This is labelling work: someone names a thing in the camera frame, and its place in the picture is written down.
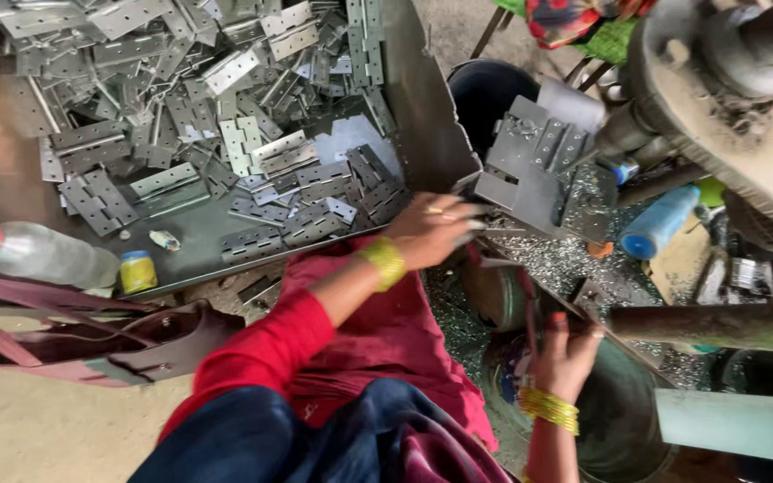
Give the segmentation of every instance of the concrete floor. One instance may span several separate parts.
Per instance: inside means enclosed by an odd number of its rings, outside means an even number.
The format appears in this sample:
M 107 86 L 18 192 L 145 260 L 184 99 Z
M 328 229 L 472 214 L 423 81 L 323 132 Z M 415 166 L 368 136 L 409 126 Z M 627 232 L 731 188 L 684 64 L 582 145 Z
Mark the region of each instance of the concrete floor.
M 486 0 L 415 4 L 430 31 L 429 49 L 444 74 L 469 57 L 495 9 Z M 559 76 L 581 54 L 561 49 L 549 57 L 535 47 L 521 19 L 514 19 L 495 34 L 483 57 L 507 60 L 532 74 Z M 241 311 L 234 299 L 239 289 L 234 287 L 246 284 L 241 276 L 226 281 L 224 290 L 213 283 L 189 296 L 208 295 L 220 309 Z M 25 330 L 32 324 L 17 318 L 0 323 L 6 330 Z M 126 479 L 151 451 L 161 425 L 187 397 L 190 383 L 190 377 L 179 377 L 147 388 L 109 390 L 0 370 L 0 483 Z

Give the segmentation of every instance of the orange object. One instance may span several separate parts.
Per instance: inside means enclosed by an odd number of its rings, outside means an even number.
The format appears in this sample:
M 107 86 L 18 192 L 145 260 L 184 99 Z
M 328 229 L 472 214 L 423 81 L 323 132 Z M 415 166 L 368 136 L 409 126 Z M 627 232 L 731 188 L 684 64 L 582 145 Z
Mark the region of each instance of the orange object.
M 613 253 L 613 242 L 608 241 L 604 245 L 597 245 L 592 242 L 586 244 L 586 250 L 595 258 L 605 258 L 607 255 Z

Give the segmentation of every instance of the woman's right hand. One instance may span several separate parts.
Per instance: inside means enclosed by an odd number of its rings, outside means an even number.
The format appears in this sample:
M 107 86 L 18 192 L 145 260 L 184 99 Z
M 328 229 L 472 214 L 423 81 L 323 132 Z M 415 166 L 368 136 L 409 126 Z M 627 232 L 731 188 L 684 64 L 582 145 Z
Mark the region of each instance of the woman's right hand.
M 457 196 L 418 192 L 410 206 L 392 220 L 383 236 L 399 249 L 407 271 L 442 263 L 472 238 L 485 223 L 472 219 L 483 206 L 463 203 Z
M 574 405 L 603 338 L 604 328 L 598 324 L 573 335 L 565 312 L 552 313 L 544 331 L 544 348 L 532 368 L 535 388 Z

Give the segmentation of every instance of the yellow bangle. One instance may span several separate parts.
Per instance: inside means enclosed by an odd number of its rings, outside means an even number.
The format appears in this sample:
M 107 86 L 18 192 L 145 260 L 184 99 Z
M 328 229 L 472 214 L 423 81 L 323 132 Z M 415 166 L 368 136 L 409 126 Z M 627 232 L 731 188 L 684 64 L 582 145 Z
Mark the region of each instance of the yellow bangle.
M 404 267 L 404 258 L 401 258 L 399 249 L 386 236 L 378 237 L 370 246 L 358 251 L 357 254 L 370 261 L 378 269 L 381 275 L 378 292 L 388 291 L 407 273 Z
M 577 436 L 577 408 L 553 394 L 524 387 L 518 393 L 521 411 L 534 418 L 547 419 Z

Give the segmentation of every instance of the red sleeve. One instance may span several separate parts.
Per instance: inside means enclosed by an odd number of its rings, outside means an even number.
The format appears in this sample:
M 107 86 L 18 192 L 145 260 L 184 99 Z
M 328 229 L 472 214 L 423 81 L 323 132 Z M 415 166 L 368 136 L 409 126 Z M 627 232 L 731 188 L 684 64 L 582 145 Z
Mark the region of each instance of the red sleeve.
M 242 386 L 264 386 L 286 396 L 291 379 L 330 342 L 336 329 L 308 291 L 283 297 L 262 320 L 208 354 L 196 369 L 192 395 L 178 406 L 160 440 L 211 399 Z

